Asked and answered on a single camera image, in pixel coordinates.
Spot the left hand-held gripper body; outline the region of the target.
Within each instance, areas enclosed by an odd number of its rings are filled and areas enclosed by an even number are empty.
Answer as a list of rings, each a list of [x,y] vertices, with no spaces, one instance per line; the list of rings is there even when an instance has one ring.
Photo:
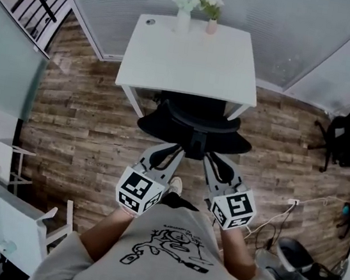
[[[135,165],[125,169],[115,191],[117,203],[137,216],[160,201],[170,182],[160,179],[164,167],[146,168],[141,164],[141,157]]]

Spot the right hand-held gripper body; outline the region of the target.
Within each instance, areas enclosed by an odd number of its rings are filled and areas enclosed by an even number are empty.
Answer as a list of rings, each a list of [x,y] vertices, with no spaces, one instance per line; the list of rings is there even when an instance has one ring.
[[[229,183],[221,182],[214,174],[207,178],[208,210],[221,229],[247,226],[256,215],[253,192],[240,176]]]

